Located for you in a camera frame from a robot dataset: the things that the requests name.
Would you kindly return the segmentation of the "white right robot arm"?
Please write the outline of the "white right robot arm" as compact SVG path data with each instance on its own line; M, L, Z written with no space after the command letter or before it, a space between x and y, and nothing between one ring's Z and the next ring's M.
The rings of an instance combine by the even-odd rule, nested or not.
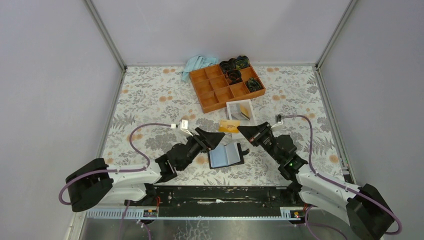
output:
M379 240L396 221L374 186L358 186L314 170L310 161L296 153L291 136L274 136L268 122L237 129L254 147L262 147L278 163L279 173L293 187L286 193L291 205L304 202L325 210L346 222L362 240Z

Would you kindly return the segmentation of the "black leather card holder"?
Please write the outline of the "black leather card holder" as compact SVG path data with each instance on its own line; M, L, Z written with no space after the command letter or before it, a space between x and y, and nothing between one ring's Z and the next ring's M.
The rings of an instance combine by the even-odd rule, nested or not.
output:
M226 168L243 165L244 157L250 153L250 149L242 150L239 142L232 142L227 145L219 144L215 149L207 153L210 169Z

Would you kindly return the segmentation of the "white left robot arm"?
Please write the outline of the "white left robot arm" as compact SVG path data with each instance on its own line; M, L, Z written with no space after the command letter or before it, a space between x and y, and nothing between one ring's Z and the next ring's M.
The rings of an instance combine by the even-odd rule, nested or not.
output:
M148 158L146 165L120 167L96 158L65 179L58 199L75 213L97 205L152 206L158 201L155 184L176 178L198 154L214 150L224 136L197 127L188 132L186 143L173 145L155 160Z

